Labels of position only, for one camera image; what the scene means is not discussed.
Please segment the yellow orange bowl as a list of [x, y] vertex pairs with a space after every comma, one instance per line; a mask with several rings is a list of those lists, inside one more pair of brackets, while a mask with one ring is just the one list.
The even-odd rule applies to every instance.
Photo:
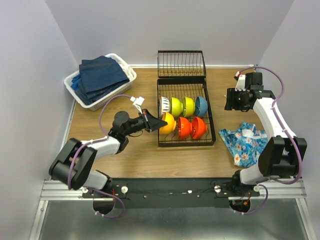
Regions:
[[165, 112], [164, 115], [162, 116], [162, 120], [165, 121], [167, 125], [159, 129], [160, 135], [168, 135], [175, 130], [176, 120], [172, 114], [170, 114], [169, 112]]

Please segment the red orange bowl stack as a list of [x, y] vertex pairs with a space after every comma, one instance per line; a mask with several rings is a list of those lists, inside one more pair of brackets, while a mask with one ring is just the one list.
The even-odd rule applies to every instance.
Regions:
[[179, 117], [178, 119], [178, 137], [180, 139], [186, 139], [192, 133], [192, 124], [185, 117]]

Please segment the lime bowl ribbed white outside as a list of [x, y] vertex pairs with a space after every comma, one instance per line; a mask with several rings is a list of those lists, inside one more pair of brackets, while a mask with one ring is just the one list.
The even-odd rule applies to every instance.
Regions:
[[183, 104], [176, 97], [171, 97], [169, 99], [161, 96], [158, 104], [158, 114], [160, 117], [162, 117], [165, 113], [170, 113], [174, 118], [177, 118], [183, 112]]

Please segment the lime green plain bowl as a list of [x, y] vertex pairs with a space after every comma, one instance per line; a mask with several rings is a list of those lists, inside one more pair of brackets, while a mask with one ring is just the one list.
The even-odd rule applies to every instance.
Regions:
[[185, 118], [191, 117], [194, 114], [196, 104], [191, 97], [185, 96], [182, 100], [182, 106], [183, 106], [182, 114]]

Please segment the blue ceramic bowl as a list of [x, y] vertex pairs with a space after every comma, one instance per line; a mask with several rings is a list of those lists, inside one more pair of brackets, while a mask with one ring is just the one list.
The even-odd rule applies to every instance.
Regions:
[[208, 102], [202, 96], [197, 96], [195, 101], [195, 116], [204, 117], [208, 111]]

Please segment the black wire dish rack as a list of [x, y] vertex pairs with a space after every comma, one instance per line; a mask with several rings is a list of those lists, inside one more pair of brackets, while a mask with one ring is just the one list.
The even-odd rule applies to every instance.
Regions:
[[168, 125], [158, 131], [159, 147], [213, 146], [214, 121], [201, 50], [157, 52], [158, 117]]

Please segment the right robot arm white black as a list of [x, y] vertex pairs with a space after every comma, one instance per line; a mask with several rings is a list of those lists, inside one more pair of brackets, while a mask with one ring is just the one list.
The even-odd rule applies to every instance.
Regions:
[[225, 110], [253, 110], [263, 125], [268, 142], [257, 164], [233, 174], [230, 191], [241, 196], [247, 192], [248, 186], [269, 180], [284, 185], [296, 183], [302, 177], [307, 141], [296, 136], [280, 113], [277, 101], [282, 95], [275, 96], [264, 88], [260, 72], [244, 73], [240, 70], [234, 78], [237, 83], [234, 88], [227, 89]]

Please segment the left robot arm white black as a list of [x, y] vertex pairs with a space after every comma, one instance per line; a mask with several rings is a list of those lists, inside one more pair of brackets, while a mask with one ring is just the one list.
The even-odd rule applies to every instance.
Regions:
[[95, 159], [121, 153], [129, 143], [128, 136], [133, 133], [142, 130], [153, 132], [167, 125], [166, 121], [153, 116], [146, 108], [136, 118], [130, 118], [126, 111], [119, 111], [114, 116], [107, 136], [88, 141], [70, 138], [48, 173], [52, 179], [66, 184], [69, 189], [85, 187], [93, 189], [101, 198], [107, 197], [112, 181], [107, 174], [92, 170]]

